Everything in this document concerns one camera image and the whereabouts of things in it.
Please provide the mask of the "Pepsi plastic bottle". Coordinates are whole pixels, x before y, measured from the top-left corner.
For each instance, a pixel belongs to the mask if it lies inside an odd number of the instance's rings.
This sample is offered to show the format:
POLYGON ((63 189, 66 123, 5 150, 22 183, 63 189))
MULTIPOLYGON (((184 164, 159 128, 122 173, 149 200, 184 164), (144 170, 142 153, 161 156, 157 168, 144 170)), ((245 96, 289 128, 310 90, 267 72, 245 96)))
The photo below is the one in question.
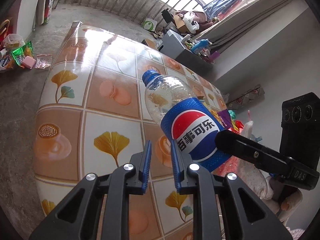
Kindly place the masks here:
POLYGON ((183 80, 147 70, 142 81, 149 115, 169 141, 176 140, 182 153, 210 172, 231 157, 215 143, 225 128, 183 80))

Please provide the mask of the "patterned rolled mat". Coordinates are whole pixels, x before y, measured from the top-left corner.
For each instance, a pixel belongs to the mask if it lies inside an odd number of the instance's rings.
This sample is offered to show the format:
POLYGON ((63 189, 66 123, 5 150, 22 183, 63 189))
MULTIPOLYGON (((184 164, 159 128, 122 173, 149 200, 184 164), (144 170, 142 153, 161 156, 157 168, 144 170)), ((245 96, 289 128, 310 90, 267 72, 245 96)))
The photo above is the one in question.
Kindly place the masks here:
POLYGON ((250 102, 256 100, 257 98, 264 95, 264 89, 261 85, 256 85, 254 88, 249 89, 240 97, 232 100, 231 102, 227 103, 227 108, 233 111, 236 111, 245 105, 249 104, 250 102))

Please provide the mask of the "patterned tablecloth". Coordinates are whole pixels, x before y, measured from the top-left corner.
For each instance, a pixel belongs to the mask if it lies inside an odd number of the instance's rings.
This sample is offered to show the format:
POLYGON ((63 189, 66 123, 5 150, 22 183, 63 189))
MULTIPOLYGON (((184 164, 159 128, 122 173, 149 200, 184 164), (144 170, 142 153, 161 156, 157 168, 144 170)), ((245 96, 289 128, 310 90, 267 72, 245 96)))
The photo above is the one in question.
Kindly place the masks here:
POLYGON ((175 192, 170 142, 145 105, 147 70, 184 81, 217 113, 220 91, 141 43, 72 23, 44 85, 36 116, 34 171, 46 215, 88 173, 109 174, 152 143, 149 185, 131 196, 131 239, 192 239, 193 199, 175 192))

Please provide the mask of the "purple cup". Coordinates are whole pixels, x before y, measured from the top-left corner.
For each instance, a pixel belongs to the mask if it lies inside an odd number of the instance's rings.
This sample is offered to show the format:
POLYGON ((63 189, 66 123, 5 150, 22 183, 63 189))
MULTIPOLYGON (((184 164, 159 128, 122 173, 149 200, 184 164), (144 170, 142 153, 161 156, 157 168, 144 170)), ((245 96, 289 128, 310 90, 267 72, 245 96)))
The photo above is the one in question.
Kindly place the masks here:
POLYGON ((214 51, 210 56, 208 57, 209 62, 214 62, 218 57, 220 56, 220 53, 218 51, 214 51))

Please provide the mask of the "beige curtain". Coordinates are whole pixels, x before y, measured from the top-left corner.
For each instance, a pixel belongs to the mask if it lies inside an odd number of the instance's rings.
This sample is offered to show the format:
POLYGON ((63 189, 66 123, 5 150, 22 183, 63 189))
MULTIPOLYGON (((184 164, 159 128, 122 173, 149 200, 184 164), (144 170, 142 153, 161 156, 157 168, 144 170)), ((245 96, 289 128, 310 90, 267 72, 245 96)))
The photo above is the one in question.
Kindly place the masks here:
POLYGON ((195 40, 208 39, 209 48, 220 53, 256 27, 265 18, 278 11, 292 0, 253 0, 232 12, 226 18, 202 31, 195 40))

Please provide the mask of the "blue detergent bottle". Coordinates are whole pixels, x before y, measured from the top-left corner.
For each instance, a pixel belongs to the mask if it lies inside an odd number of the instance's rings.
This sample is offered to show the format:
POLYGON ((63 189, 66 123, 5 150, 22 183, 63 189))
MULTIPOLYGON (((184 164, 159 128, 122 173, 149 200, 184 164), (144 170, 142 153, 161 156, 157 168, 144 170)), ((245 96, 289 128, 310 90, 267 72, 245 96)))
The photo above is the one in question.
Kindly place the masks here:
POLYGON ((207 48, 209 46, 209 40, 208 39, 202 39, 197 44, 195 44, 190 50, 194 54, 200 53, 203 49, 207 48))

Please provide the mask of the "grey cabinet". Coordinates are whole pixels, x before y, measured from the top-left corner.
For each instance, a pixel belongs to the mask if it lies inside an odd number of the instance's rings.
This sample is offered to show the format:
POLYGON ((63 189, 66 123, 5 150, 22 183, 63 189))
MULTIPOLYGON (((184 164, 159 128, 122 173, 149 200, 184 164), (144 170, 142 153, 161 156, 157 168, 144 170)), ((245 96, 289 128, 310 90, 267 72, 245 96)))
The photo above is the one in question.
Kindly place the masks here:
POLYGON ((168 30, 161 39, 158 50, 194 72, 200 73, 211 70, 213 65, 204 61, 186 48, 185 45, 181 43, 182 38, 178 33, 168 30))

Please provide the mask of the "cardboard box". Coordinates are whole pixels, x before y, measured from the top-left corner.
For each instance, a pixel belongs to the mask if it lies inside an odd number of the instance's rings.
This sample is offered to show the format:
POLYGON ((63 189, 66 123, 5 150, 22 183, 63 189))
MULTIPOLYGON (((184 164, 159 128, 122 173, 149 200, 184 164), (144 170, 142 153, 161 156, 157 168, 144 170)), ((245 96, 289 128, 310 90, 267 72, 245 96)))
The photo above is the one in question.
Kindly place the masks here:
POLYGON ((178 29, 180 34, 190 34, 190 31, 185 25, 185 22, 183 19, 184 19, 183 14, 174 15, 174 24, 176 25, 176 28, 178 29))

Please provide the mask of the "clear plastic bag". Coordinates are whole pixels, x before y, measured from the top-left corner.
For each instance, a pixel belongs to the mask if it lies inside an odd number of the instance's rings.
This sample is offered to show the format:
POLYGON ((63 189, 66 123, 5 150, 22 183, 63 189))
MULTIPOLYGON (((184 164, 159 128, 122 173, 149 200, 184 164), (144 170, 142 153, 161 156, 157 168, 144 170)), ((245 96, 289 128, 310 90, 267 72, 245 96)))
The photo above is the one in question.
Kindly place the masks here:
POLYGON ((36 55, 36 69, 47 69, 52 64, 52 54, 38 54, 36 55))

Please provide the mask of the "pink box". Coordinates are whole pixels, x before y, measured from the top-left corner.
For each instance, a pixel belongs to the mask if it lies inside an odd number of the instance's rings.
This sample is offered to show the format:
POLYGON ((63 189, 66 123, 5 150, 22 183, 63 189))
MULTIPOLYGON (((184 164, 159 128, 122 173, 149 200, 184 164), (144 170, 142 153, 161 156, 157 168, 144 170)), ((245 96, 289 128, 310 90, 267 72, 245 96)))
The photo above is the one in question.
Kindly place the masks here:
POLYGON ((35 65, 36 65, 36 60, 31 56, 26 56, 21 62, 21 66, 27 69, 33 69, 35 65))

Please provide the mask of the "small wooden stool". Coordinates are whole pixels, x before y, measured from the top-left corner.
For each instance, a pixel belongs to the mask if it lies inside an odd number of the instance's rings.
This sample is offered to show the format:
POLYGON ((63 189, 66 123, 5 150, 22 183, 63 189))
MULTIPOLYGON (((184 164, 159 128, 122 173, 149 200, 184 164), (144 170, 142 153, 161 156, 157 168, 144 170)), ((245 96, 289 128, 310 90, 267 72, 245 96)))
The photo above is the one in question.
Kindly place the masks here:
POLYGON ((143 39, 142 40, 142 44, 144 44, 144 45, 146 45, 146 46, 148 46, 148 47, 150 47, 150 48, 152 48, 154 50, 158 50, 156 42, 154 42, 154 41, 152 41, 152 40, 150 40, 148 38, 143 39))

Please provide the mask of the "green snack bag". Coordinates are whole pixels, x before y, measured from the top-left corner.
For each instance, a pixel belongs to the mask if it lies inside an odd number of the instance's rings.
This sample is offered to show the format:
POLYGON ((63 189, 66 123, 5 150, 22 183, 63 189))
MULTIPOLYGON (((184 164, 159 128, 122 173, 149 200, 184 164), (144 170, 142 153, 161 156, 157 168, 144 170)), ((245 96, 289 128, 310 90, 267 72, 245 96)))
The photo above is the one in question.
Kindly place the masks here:
POLYGON ((20 67, 23 67, 22 61, 27 57, 33 57, 33 46, 32 42, 28 41, 25 45, 16 48, 11 52, 13 59, 15 60, 16 64, 20 67))

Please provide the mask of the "white green paper bag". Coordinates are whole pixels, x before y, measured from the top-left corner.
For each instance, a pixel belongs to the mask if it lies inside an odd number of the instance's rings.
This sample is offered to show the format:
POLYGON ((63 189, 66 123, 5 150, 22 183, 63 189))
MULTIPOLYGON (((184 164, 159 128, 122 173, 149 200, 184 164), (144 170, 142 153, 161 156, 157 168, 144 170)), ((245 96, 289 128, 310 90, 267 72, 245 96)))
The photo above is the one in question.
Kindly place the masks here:
POLYGON ((150 32, 154 32, 156 30, 156 26, 157 26, 158 22, 155 20, 155 16, 154 15, 150 15, 149 17, 146 17, 142 23, 142 28, 150 31, 150 32))

